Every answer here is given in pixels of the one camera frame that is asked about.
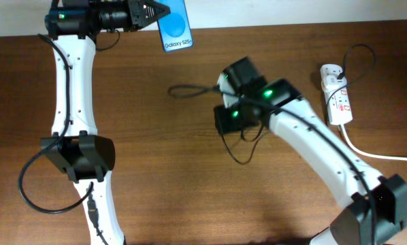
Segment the white power strip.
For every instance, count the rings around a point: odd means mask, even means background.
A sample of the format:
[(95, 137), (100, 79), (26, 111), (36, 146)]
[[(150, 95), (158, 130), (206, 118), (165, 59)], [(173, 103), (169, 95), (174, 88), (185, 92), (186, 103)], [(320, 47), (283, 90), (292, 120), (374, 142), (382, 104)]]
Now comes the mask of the white power strip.
[[(324, 76), (328, 75), (335, 75), (338, 78), (341, 72), (341, 66), (325, 64), (320, 68), (321, 81)], [(353, 115), (346, 88), (341, 87), (329, 93), (324, 92), (324, 95), (327, 103), (327, 116), (331, 125), (344, 125), (352, 121)]]

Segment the blue screen smartphone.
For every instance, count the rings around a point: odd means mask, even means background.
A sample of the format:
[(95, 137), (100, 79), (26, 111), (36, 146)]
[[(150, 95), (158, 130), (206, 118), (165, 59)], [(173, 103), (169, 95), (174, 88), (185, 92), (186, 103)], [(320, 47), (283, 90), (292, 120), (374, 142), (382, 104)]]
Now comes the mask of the blue screen smartphone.
[(163, 50), (173, 52), (193, 46), (185, 0), (157, 0), (170, 8), (170, 14), (157, 21)]

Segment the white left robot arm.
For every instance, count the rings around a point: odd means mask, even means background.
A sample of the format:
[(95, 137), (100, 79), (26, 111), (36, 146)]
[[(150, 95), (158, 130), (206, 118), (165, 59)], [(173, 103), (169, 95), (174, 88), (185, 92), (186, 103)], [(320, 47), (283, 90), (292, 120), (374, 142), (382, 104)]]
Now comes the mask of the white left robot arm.
[(56, 112), (46, 157), (73, 183), (85, 211), (91, 244), (126, 242), (112, 197), (116, 152), (98, 134), (92, 74), (101, 31), (133, 32), (158, 21), (170, 8), (156, 1), (53, 1), (45, 17), (56, 64)]

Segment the white charger plug adapter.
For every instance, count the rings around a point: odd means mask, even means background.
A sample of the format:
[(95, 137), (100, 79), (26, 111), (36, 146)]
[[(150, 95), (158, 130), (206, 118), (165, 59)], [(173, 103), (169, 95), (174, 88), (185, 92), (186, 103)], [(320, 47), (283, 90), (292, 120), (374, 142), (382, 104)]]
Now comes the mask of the white charger plug adapter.
[(346, 78), (338, 79), (335, 75), (328, 75), (322, 78), (321, 88), (325, 93), (329, 93), (345, 86), (346, 84)]

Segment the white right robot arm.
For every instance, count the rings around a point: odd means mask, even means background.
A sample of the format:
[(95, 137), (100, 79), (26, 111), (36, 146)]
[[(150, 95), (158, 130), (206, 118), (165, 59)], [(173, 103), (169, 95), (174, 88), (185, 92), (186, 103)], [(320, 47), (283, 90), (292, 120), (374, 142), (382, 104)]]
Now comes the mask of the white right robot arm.
[(316, 115), (286, 79), (268, 82), (244, 57), (224, 68), (216, 86), (223, 104), (220, 135), (262, 125), (288, 143), (319, 175), (341, 213), (311, 238), (294, 244), (385, 244), (407, 226), (407, 183), (384, 177), (360, 159)]

